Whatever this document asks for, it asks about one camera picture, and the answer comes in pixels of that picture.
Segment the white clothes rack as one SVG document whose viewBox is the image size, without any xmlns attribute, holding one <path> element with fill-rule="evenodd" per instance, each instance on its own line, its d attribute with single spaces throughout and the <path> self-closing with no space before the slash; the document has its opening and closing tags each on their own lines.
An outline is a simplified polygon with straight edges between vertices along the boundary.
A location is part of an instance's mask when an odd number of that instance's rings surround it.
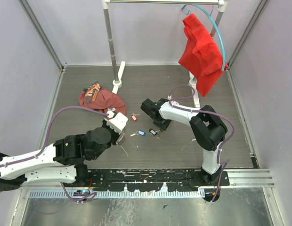
<svg viewBox="0 0 292 226">
<path fill-rule="evenodd" d="M 218 0 L 103 0 L 101 1 L 104 19 L 105 19 L 105 26 L 106 32 L 108 37 L 109 43 L 109 51 L 110 57 L 113 67 L 114 73 L 114 80 L 113 80 L 113 90 L 112 92 L 117 94 L 118 89 L 122 86 L 122 76 L 125 69 L 126 62 L 121 61 L 120 65 L 117 65 L 116 62 L 116 55 L 114 50 L 114 41 L 113 41 L 113 34 L 111 29 L 110 23 L 110 16 L 109 16 L 109 4 L 110 3 L 148 3 L 148 4 L 197 4 L 197 5 L 216 5 L 218 6 Z"/>
</svg>

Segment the red cloth on hanger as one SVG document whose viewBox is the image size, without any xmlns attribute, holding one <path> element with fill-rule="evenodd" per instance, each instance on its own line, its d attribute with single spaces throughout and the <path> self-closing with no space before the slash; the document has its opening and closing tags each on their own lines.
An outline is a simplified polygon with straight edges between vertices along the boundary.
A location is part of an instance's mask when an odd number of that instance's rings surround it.
<svg viewBox="0 0 292 226">
<path fill-rule="evenodd" d="M 190 14 L 183 19 L 183 23 L 187 44 L 178 63 L 197 79 L 196 89 L 205 97 L 228 68 L 228 64 L 222 69 L 222 54 L 196 15 Z"/>
</svg>

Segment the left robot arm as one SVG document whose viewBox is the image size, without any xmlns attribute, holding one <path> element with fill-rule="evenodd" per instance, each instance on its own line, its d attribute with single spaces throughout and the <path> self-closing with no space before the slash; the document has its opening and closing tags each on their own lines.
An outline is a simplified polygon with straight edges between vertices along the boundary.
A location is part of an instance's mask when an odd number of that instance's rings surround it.
<svg viewBox="0 0 292 226">
<path fill-rule="evenodd" d="M 96 160 L 116 145 L 126 124 L 124 119 L 104 119 L 101 127 L 66 136 L 43 150 L 17 156 L 0 153 L 0 192 L 50 182 L 87 185 L 89 173 L 84 162 Z"/>
</svg>

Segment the large metal keyring with clips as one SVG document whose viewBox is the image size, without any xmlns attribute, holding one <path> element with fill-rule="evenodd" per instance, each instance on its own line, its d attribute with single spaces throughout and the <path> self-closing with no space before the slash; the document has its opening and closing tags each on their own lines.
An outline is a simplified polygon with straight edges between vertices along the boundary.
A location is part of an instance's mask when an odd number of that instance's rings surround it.
<svg viewBox="0 0 292 226">
<path fill-rule="evenodd" d="M 122 132 L 121 132 L 121 134 L 120 134 L 120 136 L 119 136 L 119 138 L 118 138 L 118 140 L 116 142 L 118 145 L 122 145 L 124 143 L 124 141 L 125 141 L 125 130 L 126 129 L 122 130 Z"/>
</svg>

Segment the blue clothes hanger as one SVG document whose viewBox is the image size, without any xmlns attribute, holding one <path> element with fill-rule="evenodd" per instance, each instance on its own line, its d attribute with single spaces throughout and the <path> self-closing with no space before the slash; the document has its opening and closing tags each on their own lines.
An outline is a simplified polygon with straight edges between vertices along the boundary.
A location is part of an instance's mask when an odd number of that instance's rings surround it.
<svg viewBox="0 0 292 226">
<path fill-rule="evenodd" d="M 223 39 L 222 39 L 222 36 L 221 36 L 221 33 L 219 31 L 219 24 L 220 24 L 220 21 L 222 19 L 222 16 L 226 10 L 226 7 L 227 7 L 227 4 L 228 4 L 228 0 L 218 0 L 218 14 L 217 14 L 217 17 L 215 20 L 213 20 L 212 18 L 212 12 L 211 13 L 208 13 L 203 7 L 201 7 L 200 5 L 197 5 L 197 4 L 185 4 L 182 6 L 181 8 L 181 11 L 186 15 L 190 15 L 191 14 L 191 11 L 188 10 L 186 11 L 185 8 L 186 6 L 193 6 L 193 7 L 196 7 L 198 8 L 199 10 L 201 10 L 206 16 L 207 18 L 210 20 L 210 22 L 212 23 L 213 25 L 213 28 L 212 28 L 212 31 L 210 33 L 211 37 L 213 38 L 215 36 L 215 34 L 217 34 L 218 36 L 218 39 L 219 39 L 219 43 L 220 43 L 220 47 L 221 47 L 221 55 L 222 55 L 222 66 L 221 66 L 221 70 L 224 71 L 225 70 L 225 67 L 226 67 L 226 51 L 225 51 L 225 47 L 224 47 L 224 43 L 223 43 Z"/>
</svg>

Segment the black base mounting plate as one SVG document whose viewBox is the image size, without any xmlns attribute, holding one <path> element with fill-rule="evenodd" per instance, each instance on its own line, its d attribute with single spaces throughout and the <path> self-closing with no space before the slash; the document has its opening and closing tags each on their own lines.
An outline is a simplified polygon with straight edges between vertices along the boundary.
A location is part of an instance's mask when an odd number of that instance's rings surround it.
<svg viewBox="0 0 292 226">
<path fill-rule="evenodd" d="M 93 191 L 129 192 L 197 191 L 201 186 L 228 186 L 227 172 L 219 169 L 210 176 L 202 169 L 89 169 L 81 183 L 64 183 L 66 187 L 91 186 Z"/>
</svg>

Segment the crumpled dusty red shirt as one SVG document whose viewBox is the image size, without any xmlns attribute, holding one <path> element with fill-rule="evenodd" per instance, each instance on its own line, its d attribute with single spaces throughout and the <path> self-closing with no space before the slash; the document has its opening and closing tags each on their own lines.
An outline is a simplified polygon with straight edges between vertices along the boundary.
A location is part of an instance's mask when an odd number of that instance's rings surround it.
<svg viewBox="0 0 292 226">
<path fill-rule="evenodd" d="M 79 104 L 91 110 L 107 113 L 115 111 L 126 115 L 127 107 L 124 101 L 115 93 L 94 81 L 84 89 L 79 97 Z"/>
</svg>

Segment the key with black windowed tag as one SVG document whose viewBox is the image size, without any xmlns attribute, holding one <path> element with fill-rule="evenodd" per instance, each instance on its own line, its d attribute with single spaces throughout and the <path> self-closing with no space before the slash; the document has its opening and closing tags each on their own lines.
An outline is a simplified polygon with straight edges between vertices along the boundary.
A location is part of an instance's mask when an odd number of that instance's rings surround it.
<svg viewBox="0 0 292 226">
<path fill-rule="evenodd" d="M 161 138 L 159 137 L 159 133 L 161 132 L 161 130 L 154 130 L 154 129 L 150 129 L 149 133 L 152 134 L 155 138 L 157 138 L 158 140 L 162 141 Z"/>
</svg>

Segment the key with red tag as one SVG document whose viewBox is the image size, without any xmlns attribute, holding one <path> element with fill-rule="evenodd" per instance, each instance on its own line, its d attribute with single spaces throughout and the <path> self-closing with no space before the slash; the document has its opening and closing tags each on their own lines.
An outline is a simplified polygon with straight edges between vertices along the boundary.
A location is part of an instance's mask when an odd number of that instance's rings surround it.
<svg viewBox="0 0 292 226">
<path fill-rule="evenodd" d="M 132 118 L 132 120 L 134 121 L 134 122 L 137 122 L 138 121 L 138 116 L 139 116 L 140 114 L 138 113 L 138 114 L 135 114 L 135 113 L 132 113 L 131 114 L 131 118 Z"/>
</svg>

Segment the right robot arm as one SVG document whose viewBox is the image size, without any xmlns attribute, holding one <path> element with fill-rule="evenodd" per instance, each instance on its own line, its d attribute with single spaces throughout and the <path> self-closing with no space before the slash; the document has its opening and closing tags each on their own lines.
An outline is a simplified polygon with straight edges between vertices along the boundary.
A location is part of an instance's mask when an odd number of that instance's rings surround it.
<svg viewBox="0 0 292 226">
<path fill-rule="evenodd" d="M 220 146 L 226 138 L 228 129 L 211 106 L 187 107 L 176 101 L 161 98 L 157 102 L 146 99 L 141 105 L 141 110 L 160 130 L 166 131 L 172 121 L 189 126 L 198 145 L 203 149 L 201 166 L 203 182 L 211 186 L 218 181 L 221 172 Z"/>
</svg>

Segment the key with blue tag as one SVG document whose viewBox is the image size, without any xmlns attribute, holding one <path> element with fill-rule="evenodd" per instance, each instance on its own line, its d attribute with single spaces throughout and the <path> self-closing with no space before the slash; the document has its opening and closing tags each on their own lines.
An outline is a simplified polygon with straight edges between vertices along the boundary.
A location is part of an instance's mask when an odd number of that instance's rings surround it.
<svg viewBox="0 0 292 226">
<path fill-rule="evenodd" d="M 145 136 L 146 133 L 142 130 L 138 130 L 136 131 L 135 133 L 131 134 L 130 136 L 133 137 L 133 136 Z"/>
</svg>

